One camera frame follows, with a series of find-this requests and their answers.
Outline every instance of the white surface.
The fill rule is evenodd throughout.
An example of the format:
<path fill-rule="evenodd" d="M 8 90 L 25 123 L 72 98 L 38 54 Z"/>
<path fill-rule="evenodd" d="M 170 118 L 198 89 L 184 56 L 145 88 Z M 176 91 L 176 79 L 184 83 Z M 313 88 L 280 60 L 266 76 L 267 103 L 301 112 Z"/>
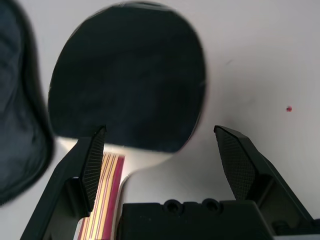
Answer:
<path fill-rule="evenodd" d="M 48 95 L 58 56 L 87 17 L 115 0 L 20 0 L 33 25 L 42 90 Z M 222 171 L 214 125 L 249 136 L 278 169 L 314 218 L 320 217 L 320 1 L 160 0 L 197 31 L 205 53 L 207 103 L 183 150 L 135 173 L 125 202 L 232 198 Z M 293 111 L 286 112 L 292 105 Z M 66 151 L 58 145 L 49 170 L 0 209 L 1 238 L 19 239 Z"/>

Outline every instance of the black plastic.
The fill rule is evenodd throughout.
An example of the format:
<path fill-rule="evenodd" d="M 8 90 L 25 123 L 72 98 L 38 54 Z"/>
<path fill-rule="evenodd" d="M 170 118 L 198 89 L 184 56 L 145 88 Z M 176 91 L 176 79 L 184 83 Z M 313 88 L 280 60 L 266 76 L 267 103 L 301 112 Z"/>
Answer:
<path fill-rule="evenodd" d="M 56 166 L 21 240 L 71 240 L 77 223 L 93 209 L 106 128 L 80 138 Z"/>
<path fill-rule="evenodd" d="M 212 211 L 203 203 L 217 203 Z M 272 235 L 253 201 L 206 199 L 185 202 L 181 214 L 168 214 L 166 204 L 127 203 L 122 207 L 118 240 L 271 240 Z"/>
<path fill-rule="evenodd" d="M 247 136 L 223 126 L 215 126 L 214 132 L 224 173 L 236 200 L 255 201 L 275 235 L 319 232 L 288 184 Z M 286 223 L 287 228 L 275 227 L 279 222 Z"/>

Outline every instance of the black rubber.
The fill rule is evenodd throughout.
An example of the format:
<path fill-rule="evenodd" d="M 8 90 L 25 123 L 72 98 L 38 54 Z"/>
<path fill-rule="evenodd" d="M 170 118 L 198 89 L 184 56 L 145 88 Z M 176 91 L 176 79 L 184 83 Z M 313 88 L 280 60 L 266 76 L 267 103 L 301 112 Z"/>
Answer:
<path fill-rule="evenodd" d="M 87 19 L 53 71 L 49 115 L 60 136 L 91 136 L 159 152 L 178 151 L 202 110 L 200 42 L 176 13 L 156 5 L 110 7 Z"/>

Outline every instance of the screw hole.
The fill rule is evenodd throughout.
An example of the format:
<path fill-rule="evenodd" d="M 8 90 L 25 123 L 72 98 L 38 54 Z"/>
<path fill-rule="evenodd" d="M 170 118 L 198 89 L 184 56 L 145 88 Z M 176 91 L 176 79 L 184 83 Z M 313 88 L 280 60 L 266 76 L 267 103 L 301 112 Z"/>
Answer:
<path fill-rule="evenodd" d="M 172 214 L 176 214 L 178 212 L 179 207 L 174 202 L 171 202 L 167 206 L 168 211 Z"/>
<path fill-rule="evenodd" d="M 163 210 L 172 216 L 181 215 L 183 208 L 183 205 L 177 200 L 168 200 L 163 205 Z"/>
<path fill-rule="evenodd" d="M 218 211 L 218 206 L 217 206 L 216 203 L 213 202 L 213 201 L 209 201 L 209 202 L 206 204 L 206 207 L 207 207 L 210 211 L 212 211 L 212 212 Z"/>
<path fill-rule="evenodd" d="M 220 205 L 220 203 L 211 198 L 205 199 L 202 202 L 202 205 L 210 212 L 213 212 L 215 214 L 220 214 L 222 211 L 222 206 Z"/>

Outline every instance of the red stripe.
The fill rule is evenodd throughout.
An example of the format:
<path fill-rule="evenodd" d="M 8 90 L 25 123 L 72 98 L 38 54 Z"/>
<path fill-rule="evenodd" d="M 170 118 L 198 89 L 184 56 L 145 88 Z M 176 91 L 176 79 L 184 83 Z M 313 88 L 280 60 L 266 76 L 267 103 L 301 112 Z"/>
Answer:
<path fill-rule="evenodd" d="M 117 166 L 116 166 L 115 173 L 113 176 L 111 194 L 110 194 L 110 198 L 109 198 L 108 209 L 106 212 L 106 220 L 105 220 L 104 226 L 103 226 L 102 240 L 109 240 L 111 237 L 112 221 L 114 218 L 117 195 L 118 195 L 118 191 L 119 191 L 121 174 L 122 174 L 124 162 L 125 162 L 125 158 L 123 156 L 120 156 L 118 158 Z"/>
<path fill-rule="evenodd" d="M 108 155 L 108 157 L 106 158 L 106 166 L 105 168 L 103 169 L 103 172 L 102 172 L 102 175 L 100 176 L 100 180 L 99 180 L 99 185 L 98 185 L 98 190 L 97 190 L 97 196 L 95 197 L 96 201 L 94 203 L 94 206 L 96 207 L 98 205 L 98 201 L 99 201 L 99 198 L 100 198 L 100 194 L 101 194 L 101 187 L 102 187 L 102 179 L 104 179 L 104 176 L 106 174 L 106 169 L 107 169 L 107 166 L 108 166 L 108 161 L 109 161 L 109 158 L 110 158 L 110 154 Z M 96 214 L 97 214 L 97 211 L 95 210 L 95 208 L 93 208 L 93 221 L 96 217 Z M 88 228 L 89 228 L 89 220 L 87 221 L 87 225 L 85 226 L 85 232 L 84 232 L 84 237 L 87 236 L 88 234 Z"/>
<path fill-rule="evenodd" d="M 110 167 L 110 173 L 111 173 L 111 170 L 112 170 L 112 168 L 113 168 L 113 166 L 114 166 L 114 160 L 116 160 L 116 155 L 114 156 L 114 158 L 113 158 L 113 161 L 112 161 L 112 165 L 111 165 L 111 167 Z M 103 202 L 102 202 L 102 207 L 101 207 L 101 214 L 100 214 L 100 216 L 99 216 L 99 220 L 98 220 L 98 224 L 97 224 L 97 226 L 98 226 L 98 230 L 96 231 L 96 233 L 95 233 L 95 238 L 94 239 L 96 239 L 98 236 L 97 235 L 99 235 L 99 230 L 100 230 L 100 224 L 101 224 L 101 220 L 102 220 L 102 217 L 104 217 L 104 216 L 102 216 L 103 215 L 103 212 L 104 212 L 104 207 L 105 207 L 105 203 L 106 203 L 106 195 L 107 195 L 107 192 L 108 192 L 108 184 L 109 184 L 109 180 L 110 180 L 110 174 L 108 175 L 108 177 L 107 177 L 107 181 L 106 181 L 106 185 L 105 185 L 105 190 L 104 190 L 104 193 L 103 193 Z"/>
<path fill-rule="evenodd" d="M 84 223 L 85 223 L 85 219 L 83 218 L 82 223 L 81 223 L 80 232 L 78 235 L 78 240 L 81 240 L 81 234 L 82 234 L 82 231 L 84 230 Z"/>
<path fill-rule="evenodd" d="M 106 192 L 108 190 L 108 182 L 109 182 L 109 178 L 110 178 L 110 175 L 111 175 L 111 172 L 112 172 L 112 168 L 113 168 L 115 159 L 116 159 L 116 155 L 113 155 L 112 162 L 110 164 L 110 168 L 109 168 L 109 171 L 108 171 L 108 175 L 106 177 L 107 181 L 106 181 L 106 184 L 105 184 L 105 189 L 104 189 L 103 197 L 102 197 L 102 206 L 101 206 L 101 209 L 100 209 L 101 212 L 100 212 L 98 223 L 97 223 L 97 228 L 98 229 L 97 229 L 95 234 L 97 234 L 97 232 L 99 232 L 99 229 L 100 229 L 100 219 L 102 217 L 103 209 L 104 209 L 104 206 L 105 206 L 105 198 L 106 198 Z M 92 234 L 93 234 L 93 231 L 90 232 L 89 239 L 92 239 L 92 237 L 93 237 Z"/>

